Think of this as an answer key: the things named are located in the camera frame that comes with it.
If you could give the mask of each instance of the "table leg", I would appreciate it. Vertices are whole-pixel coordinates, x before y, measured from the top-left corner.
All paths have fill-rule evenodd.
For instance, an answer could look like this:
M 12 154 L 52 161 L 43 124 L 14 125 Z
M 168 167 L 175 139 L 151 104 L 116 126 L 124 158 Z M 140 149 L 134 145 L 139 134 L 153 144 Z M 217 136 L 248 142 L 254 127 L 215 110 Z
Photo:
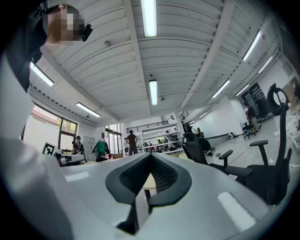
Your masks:
M 147 204 L 148 204 L 148 213 L 150 214 L 150 209 L 149 209 L 149 199 L 151 198 L 150 191 L 148 189 L 145 189 L 144 192 L 145 192 L 145 196 L 146 196 L 146 200 L 147 200 Z

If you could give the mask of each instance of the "red line on floor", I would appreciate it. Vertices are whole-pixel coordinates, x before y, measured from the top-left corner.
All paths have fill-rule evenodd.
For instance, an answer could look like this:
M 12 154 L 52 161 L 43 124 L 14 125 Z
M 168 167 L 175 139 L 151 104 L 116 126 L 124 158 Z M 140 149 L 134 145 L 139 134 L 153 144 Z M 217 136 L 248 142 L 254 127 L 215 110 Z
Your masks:
M 238 159 L 239 156 L 242 155 L 243 153 L 244 153 L 244 152 L 242 152 L 241 154 L 239 154 L 239 155 L 236 157 L 236 159 Z M 236 159 L 234 159 L 231 163 L 233 163 Z M 230 164 L 231 164 L 231 163 L 230 163 Z M 230 164 L 228 164 L 228 166 L 229 166 Z

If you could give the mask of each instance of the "tube light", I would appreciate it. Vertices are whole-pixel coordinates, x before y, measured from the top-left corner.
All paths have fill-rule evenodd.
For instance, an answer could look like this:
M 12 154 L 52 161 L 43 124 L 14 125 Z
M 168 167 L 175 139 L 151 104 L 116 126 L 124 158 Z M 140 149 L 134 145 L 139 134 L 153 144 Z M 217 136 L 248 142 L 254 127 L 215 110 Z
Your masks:
M 249 84 L 247 84 L 246 87 L 244 87 L 238 94 L 236 94 L 236 96 L 238 96 L 239 94 L 241 94 L 247 87 L 249 87 Z
M 204 116 L 205 114 L 207 114 L 207 112 L 203 113 L 199 118 L 201 118 L 201 117 Z
M 158 104 L 158 83 L 156 80 L 149 81 L 152 105 Z
M 262 32 L 258 32 L 256 37 L 254 38 L 254 41 L 252 42 L 251 46 L 249 47 L 248 51 L 246 52 L 245 56 L 243 57 L 243 60 L 246 61 L 251 52 L 253 51 L 254 47 L 258 43 L 258 40 L 261 38 Z
M 145 37 L 157 36 L 156 0 L 141 0 L 141 4 Z
M 228 85 L 228 83 L 230 83 L 230 80 L 227 80 L 223 86 L 215 93 L 214 96 L 212 96 L 212 98 L 215 98 L 217 95 L 219 95 L 219 93 Z
M 49 126 L 52 126 L 52 127 L 55 127 L 55 128 L 58 128 L 58 126 L 52 125 L 52 124 L 47 123 L 47 122 L 45 122 L 45 124 L 47 124 L 47 125 L 49 125 Z
M 263 69 L 268 65 L 268 63 L 272 60 L 273 57 L 270 57 L 269 60 L 264 64 L 264 66 L 261 68 L 261 70 L 258 71 L 258 73 L 261 73 Z
M 99 115 L 98 113 L 92 111 L 91 109 L 87 108 L 85 105 L 81 104 L 81 103 L 76 103 L 76 106 L 80 107 L 81 109 L 87 111 L 88 113 L 94 115 L 95 117 L 101 117 L 101 115 Z
M 30 68 L 45 82 L 47 83 L 50 87 L 54 84 L 54 82 L 47 77 L 40 69 L 38 66 L 34 65 L 33 62 L 30 63 Z

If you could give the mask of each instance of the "green cloth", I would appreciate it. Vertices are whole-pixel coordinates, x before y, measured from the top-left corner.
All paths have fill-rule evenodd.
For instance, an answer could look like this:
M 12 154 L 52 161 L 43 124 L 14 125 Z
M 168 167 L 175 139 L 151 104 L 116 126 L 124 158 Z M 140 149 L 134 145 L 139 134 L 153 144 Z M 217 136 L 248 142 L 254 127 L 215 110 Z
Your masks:
M 97 152 L 105 153 L 104 142 L 99 141 L 97 145 Z

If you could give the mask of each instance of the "fluorescent light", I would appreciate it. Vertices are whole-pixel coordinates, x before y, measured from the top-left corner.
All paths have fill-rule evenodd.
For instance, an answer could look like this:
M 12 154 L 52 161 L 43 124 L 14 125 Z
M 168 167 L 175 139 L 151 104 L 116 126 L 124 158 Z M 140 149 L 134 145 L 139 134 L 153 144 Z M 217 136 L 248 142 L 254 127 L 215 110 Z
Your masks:
M 157 36 L 156 0 L 141 0 L 141 4 L 145 37 Z
M 236 94 L 236 96 L 238 96 L 239 94 L 241 94 L 247 87 L 249 87 L 249 84 L 247 84 L 246 87 L 244 87 L 238 94 Z
M 50 87 L 54 84 L 54 82 L 47 77 L 39 68 L 38 66 L 34 65 L 33 62 L 30 63 L 30 68 L 42 79 L 45 83 L 47 83 Z
M 205 114 L 207 114 L 207 112 L 203 113 L 199 118 L 201 118 L 201 117 L 204 116 Z
M 261 38 L 262 33 L 259 31 L 254 38 L 254 41 L 252 42 L 251 46 L 249 47 L 248 51 L 246 52 L 245 56 L 243 57 L 243 60 L 246 61 L 249 57 L 250 53 L 253 51 L 255 45 L 258 43 L 258 40 Z
M 270 57 L 269 60 L 264 64 L 264 66 L 261 68 L 261 70 L 258 71 L 258 73 L 261 73 L 261 71 L 263 71 L 263 69 L 268 65 L 268 63 L 271 61 L 273 57 Z
M 47 125 L 49 125 L 49 126 L 52 126 L 52 127 L 55 127 L 55 128 L 58 128 L 58 126 L 52 125 L 52 124 L 47 123 L 47 122 L 45 122 L 45 124 L 47 124 Z
M 158 104 L 158 83 L 156 80 L 149 81 L 152 105 Z
M 212 96 L 212 98 L 215 98 L 227 85 L 228 85 L 228 83 L 230 83 L 230 81 L 229 80 L 227 80 L 224 84 L 223 84 L 223 86 L 215 93 L 215 95 L 214 96 Z
M 83 110 L 87 111 L 88 113 L 94 115 L 95 117 L 101 117 L 101 115 L 99 115 L 98 113 L 95 113 L 94 111 L 92 111 L 91 109 L 87 108 L 85 105 L 81 104 L 81 103 L 77 103 L 76 106 L 82 108 Z

